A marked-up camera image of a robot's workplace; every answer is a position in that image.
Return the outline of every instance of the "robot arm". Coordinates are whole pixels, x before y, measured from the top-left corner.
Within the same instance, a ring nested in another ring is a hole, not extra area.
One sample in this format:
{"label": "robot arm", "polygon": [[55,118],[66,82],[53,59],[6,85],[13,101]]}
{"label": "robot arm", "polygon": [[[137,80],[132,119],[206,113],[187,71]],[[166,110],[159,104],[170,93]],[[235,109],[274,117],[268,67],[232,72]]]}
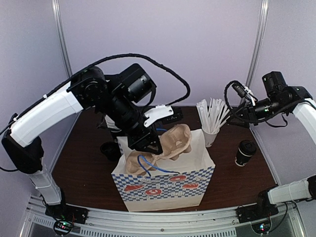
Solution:
{"label": "robot arm", "polygon": [[170,105],[160,105],[143,113],[134,104],[155,92],[155,83],[138,64],[117,75],[104,75],[100,68],[92,66],[48,96],[44,95],[22,115],[12,116],[2,144],[17,169],[28,174],[43,196],[48,215],[64,219],[67,213],[73,213],[76,222],[84,223],[87,210],[70,210],[73,207],[66,205],[62,190],[42,165],[44,151],[39,135],[64,118],[93,107],[96,112],[108,115],[127,134],[131,149],[161,154],[154,122],[172,122],[182,116],[181,112],[174,114]]}
{"label": "robot arm", "polygon": [[[316,102],[309,92],[302,86],[288,86],[281,72],[266,74],[262,80],[268,97],[260,101],[245,85],[238,81],[230,82],[241,98],[249,100],[234,110],[230,108],[231,117],[258,125],[279,113],[293,113],[316,143]],[[227,89],[228,86],[225,89],[225,100],[228,104]],[[242,223],[277,214],[276,204],[313,199],[316,199],[316,175],[262,191],[254,207],[238,208],[237,214]]]}

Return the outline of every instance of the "paper bag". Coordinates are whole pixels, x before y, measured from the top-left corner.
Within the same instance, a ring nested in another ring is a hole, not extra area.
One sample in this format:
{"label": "paper bag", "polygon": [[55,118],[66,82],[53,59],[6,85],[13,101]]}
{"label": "paper bag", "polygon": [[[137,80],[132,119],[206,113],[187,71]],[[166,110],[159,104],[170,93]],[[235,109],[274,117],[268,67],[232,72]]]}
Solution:
{"label": "paper bag", "polygon": [[148,175],[129,175],[125,158],[131,153],[127,137],[118,137],[122,152],[112,172],[115,185],[129,211],[153,211],[198,206],[212,177],[215,164],[205,148],[201,129],[191,131],[192,151],[173,160],[158,160],[157,166],[177,171],[150,171]]}

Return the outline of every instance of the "wooden table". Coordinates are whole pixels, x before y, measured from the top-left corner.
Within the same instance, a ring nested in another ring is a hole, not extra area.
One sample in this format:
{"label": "wooden table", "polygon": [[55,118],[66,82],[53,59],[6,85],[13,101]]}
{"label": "wooden table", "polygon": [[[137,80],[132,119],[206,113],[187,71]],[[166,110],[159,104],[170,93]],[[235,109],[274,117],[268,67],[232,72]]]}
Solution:
{"label": "wooden table", "polygon": [[[191,130],[201,124],[195,107],[183,107],[181,123]],[[54,168],[53,177],[64,190],[70,204],[126,211],[126,207],[112,180],[116,163],[100,152],[100,146],[112,141],[109,131],[96,129],[101,115],[93,110],[82,113]],[[171,128],[174,124],[165,125]],[[245,167],[238,167],[235,154],[241,140],[255,142],[247,128],[224,125],[209,154],[216,164],[213,176],[200,206],[169,211],[210,210],[256,202],[260,191],[275,186],[268,165],[258,148],[257,154]]]}

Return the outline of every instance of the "red print on bag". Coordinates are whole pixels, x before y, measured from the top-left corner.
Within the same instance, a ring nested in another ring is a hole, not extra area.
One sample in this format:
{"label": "red print on bag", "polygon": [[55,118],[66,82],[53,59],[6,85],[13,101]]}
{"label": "red print on bag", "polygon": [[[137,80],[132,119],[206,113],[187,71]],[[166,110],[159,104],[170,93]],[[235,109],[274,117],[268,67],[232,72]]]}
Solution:
{"label": "red print on bag", "polygon": [[182,186],[183,189],[197,189],[199,186],[198,183],[190,183]]}
{"label": "red print on bag", "polygon": [[142,185],[126,185],[125,189],[124,189],[124,192],[135,191],[135,190],[141,189],[143,187],[145,187],[145,184],[142,184]]}
{"label": "red print on bag", "polygon": [[187,177],[185,175],[178,175],[178,176],[173,176],[169,179],[171,182],[177,182],[177,181],[183,181],[186,180]]}
{"label": "red print on bag", "polygon": [[146,195],[160,195],[162,193],[161,189],[148,189],[146,190],[145,194]]}

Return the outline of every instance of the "white cup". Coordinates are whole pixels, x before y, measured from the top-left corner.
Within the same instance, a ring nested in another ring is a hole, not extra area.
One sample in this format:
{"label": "white cup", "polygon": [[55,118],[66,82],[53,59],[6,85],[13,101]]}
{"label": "white cup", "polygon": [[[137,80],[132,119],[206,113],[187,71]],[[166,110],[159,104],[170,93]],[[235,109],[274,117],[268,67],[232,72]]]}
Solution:
{"label": "white cup", "polygon": [[212,133],[208,133],[204,131],[203,128],[202,128],[202,131],[203,131],[204,140],[205,140],[205,147],[211,147],[213,145],[213,142],[215,141],[217,134],[219,133],[219,128]]}

